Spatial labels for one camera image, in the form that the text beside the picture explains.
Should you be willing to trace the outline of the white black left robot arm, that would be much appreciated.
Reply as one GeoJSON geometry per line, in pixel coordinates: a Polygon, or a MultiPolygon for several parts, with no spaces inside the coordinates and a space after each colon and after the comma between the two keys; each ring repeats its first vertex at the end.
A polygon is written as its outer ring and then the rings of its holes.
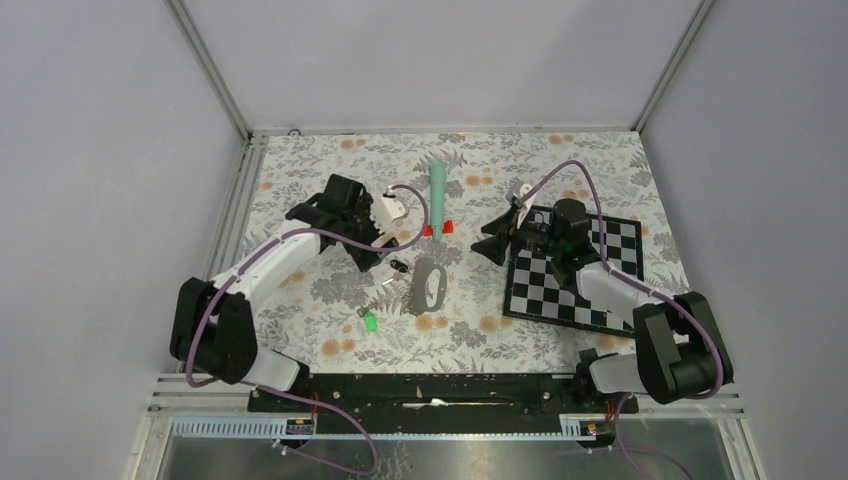
{"type": "Polygon", "coordinates": [[[357,181],[333,174],[323,191],[292,207],[275,234],[211,280],[193,277],[180,287],[169,352],[190,369],[227,384],[272,388],[288,411],[309,401],[310,385],[297,361],[258,344],[254,316],[264,300],[303,264],[342,242],[356,267],[378,265],[398,246],[377,241],[407,214],[393,190],[370,195],[357,181]]]}

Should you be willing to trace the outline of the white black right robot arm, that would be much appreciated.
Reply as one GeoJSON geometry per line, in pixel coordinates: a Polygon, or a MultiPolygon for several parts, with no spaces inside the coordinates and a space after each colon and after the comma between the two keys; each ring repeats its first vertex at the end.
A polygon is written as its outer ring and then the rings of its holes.
{"type": "Polygon", "coordinates": [[[557,201],[542,222],[514,201],[482,227],[483,239],[471,246],[499,266],[528,251],[557,291],[630,323],[634,353],[584,363],[579,371],[586,377],[573,386],[577,405],[597,412],[617,393],[646,394],[669,404],[709,398],[732,383],[733,365],[706,297],[695,291],[670,295],[615,269],[606,256],[605,230],[590,234],[592,226],[602,224],[602,217],[591,218],[577,200],[557,201]]]}

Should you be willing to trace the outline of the green key tag with key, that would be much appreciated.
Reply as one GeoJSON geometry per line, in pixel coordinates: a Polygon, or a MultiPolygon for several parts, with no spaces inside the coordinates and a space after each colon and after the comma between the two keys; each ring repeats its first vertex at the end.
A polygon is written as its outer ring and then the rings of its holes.
{"type": "Polygon", "coordinates": [[[357,313],[363,319],[368,332],[376,332],[378,329],[377,318],[372,307],[361,307],[357,313]]]}

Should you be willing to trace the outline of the black key tag with key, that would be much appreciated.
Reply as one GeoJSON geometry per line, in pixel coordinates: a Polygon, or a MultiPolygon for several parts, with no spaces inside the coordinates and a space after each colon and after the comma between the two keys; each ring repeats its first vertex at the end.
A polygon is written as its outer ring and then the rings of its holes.
{"type": "Polygon", "coordinates": [[[393,259],[389,263],[393,273],[389,278],[382,282],[383,286],[388,286],[392,283],[406,282],[409,278],[410,266],[400,260],[393,259]]]}

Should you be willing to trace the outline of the silver carabiner keyring with chain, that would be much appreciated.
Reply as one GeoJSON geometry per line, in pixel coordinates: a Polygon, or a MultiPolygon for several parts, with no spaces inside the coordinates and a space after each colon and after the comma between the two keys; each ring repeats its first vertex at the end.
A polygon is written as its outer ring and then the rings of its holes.
{"type": "Polygon", "coordinates": [[[419,316],[442,308],[447,293],[446,269],[429,257],[419,258],[413,269],[409,311],[419,316]]]}

